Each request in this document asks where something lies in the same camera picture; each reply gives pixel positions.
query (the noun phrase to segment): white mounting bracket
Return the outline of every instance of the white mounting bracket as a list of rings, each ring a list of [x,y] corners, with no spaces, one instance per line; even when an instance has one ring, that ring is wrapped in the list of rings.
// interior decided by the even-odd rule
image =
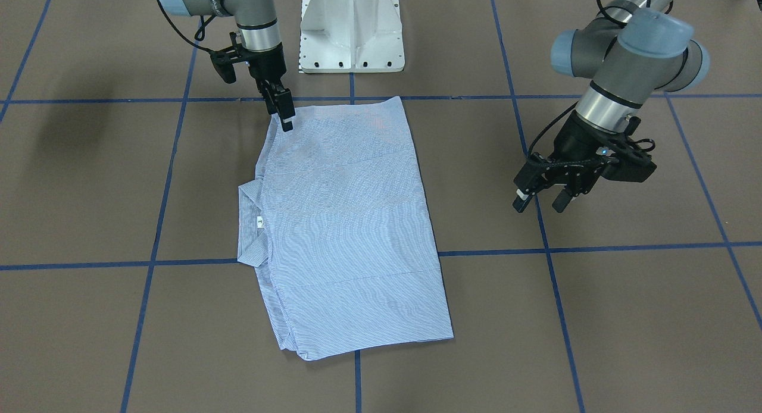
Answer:
[[[302,0],[300,40],[302,72],[405,68],[399,0]]]

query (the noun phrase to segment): gray robot arm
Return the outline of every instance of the gray robot arm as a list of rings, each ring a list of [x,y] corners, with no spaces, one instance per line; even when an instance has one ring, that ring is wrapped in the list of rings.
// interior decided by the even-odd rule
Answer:
[[[691,39],[693,27],[659,11],[670,1],[650,0],[647,8],[647,0],[614,0],[585,29],[556,39],[553,68],[591,82],[576,107],[567,110],[571,114],[553,141],[553,153],[547,158],[533,153],[536,140],[530,147],[514,178],[518,212],[554,185],[563,186],[553,202],[563,212],[599,177],[644,182],[655,171],[648,153],[655,143],[646,139],[651,147],[643,149],[644,141],[630,138],[640,123],[638,110],[654,90],[691,87],[708,70],[707,51]]]
[[[286,63],[273,0],[158,0],[158,3],[164,14],[234,17],[239,33],[230,34],[230,47],[215,51],[193,45],[209,53],[214,68],[226,83],[236,81],[233,65],[245,62],[269,113],[277,112],[284,131],[293,128],[293,98],[280,80],[286,74]]]

